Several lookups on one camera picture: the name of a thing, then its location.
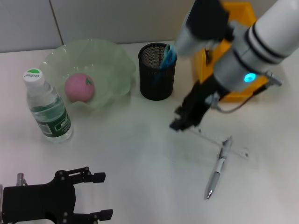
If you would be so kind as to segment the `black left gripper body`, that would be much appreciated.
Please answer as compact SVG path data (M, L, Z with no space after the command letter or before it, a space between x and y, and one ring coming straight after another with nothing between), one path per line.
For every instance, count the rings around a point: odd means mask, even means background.
M5 187L2 199L3 223L48 219L70 224L76 196L69 172L60 170L46 184Z

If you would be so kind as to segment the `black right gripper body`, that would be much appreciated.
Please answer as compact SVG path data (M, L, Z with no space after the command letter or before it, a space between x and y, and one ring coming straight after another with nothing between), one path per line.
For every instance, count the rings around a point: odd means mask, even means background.
M197 81L190 93L184 98L182 106L187 110L187 116L195 121L194 126L200 124L204 114L209 109L205 99L215 92L222 99L222 86L214 76L209 76L203 83Z

